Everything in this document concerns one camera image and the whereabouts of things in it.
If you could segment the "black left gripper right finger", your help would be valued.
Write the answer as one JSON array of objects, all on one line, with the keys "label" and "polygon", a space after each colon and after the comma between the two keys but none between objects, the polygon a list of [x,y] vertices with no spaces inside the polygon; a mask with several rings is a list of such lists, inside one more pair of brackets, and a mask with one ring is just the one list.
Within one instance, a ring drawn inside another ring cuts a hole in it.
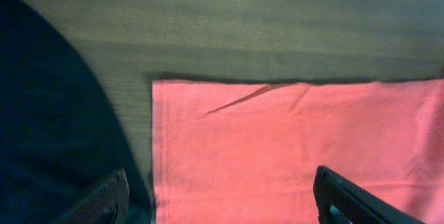
[{"label": "black left gripper right finger", "polygon": [[320,224],[423,224],[326,166],[316,169],[313,192]]}]

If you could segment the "red t-shirt white print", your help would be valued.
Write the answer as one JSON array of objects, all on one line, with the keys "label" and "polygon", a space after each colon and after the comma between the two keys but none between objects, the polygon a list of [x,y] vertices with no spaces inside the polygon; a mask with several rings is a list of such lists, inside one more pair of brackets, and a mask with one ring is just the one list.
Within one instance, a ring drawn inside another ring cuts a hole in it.
[{"label": "red t-shirt white print", "polygon": [[316,223],[325,165],[443,222],[443,81],[153,83],[158,223]]}]

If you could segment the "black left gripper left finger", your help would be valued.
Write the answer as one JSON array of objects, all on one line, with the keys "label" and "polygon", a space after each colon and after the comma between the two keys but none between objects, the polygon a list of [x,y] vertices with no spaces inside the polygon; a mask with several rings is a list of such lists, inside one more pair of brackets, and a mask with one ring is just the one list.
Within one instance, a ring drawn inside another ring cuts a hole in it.
[{"label": "black left gripper left finger", "polygon": [[124,224],[129,194],[126,172],[117,169],[50,224]]}]

